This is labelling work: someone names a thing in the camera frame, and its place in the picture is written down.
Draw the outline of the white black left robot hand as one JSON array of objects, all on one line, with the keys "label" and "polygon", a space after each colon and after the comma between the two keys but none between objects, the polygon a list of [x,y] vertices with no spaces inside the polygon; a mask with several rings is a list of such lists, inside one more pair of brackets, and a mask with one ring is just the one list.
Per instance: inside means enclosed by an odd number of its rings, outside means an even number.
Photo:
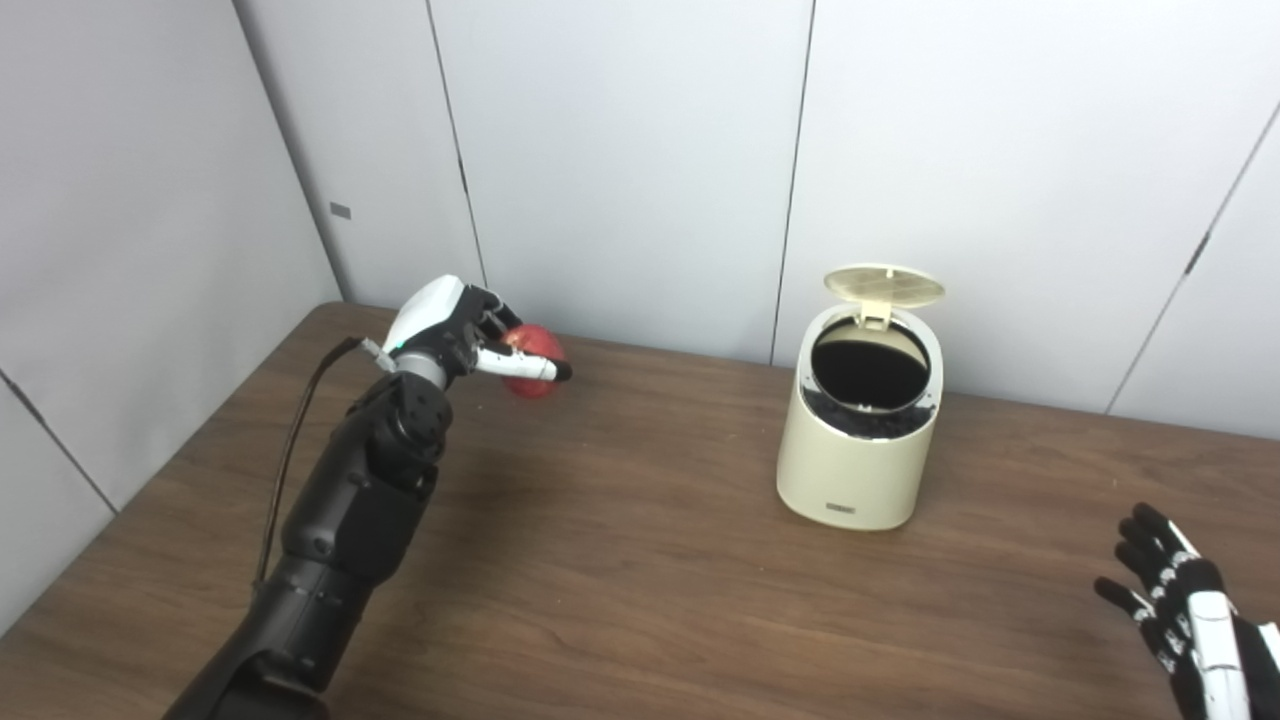
[{"label": "white black left robot hand", "polygon": [[564,359],[515,348],[502,337],[524,320],[497,293],[457,275],[429,282],[399,309],[381,351],[394,370],[447,391],[474,373],[521,380],[566,383]]}]

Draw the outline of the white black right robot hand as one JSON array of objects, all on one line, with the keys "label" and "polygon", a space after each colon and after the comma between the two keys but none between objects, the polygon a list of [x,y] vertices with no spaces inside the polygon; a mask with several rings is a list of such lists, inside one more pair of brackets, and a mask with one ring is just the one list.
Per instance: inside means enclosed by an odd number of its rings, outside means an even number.
[{"label": "white black right robot hand", "polygon": [[1219,565],[1155,506],[1135,503],[1117,532],[1115,557],[1140,587],[1101,577],[1094,592],[1135,623],[1180,716],[1276,719],[1277,624],[1242,615]]}]

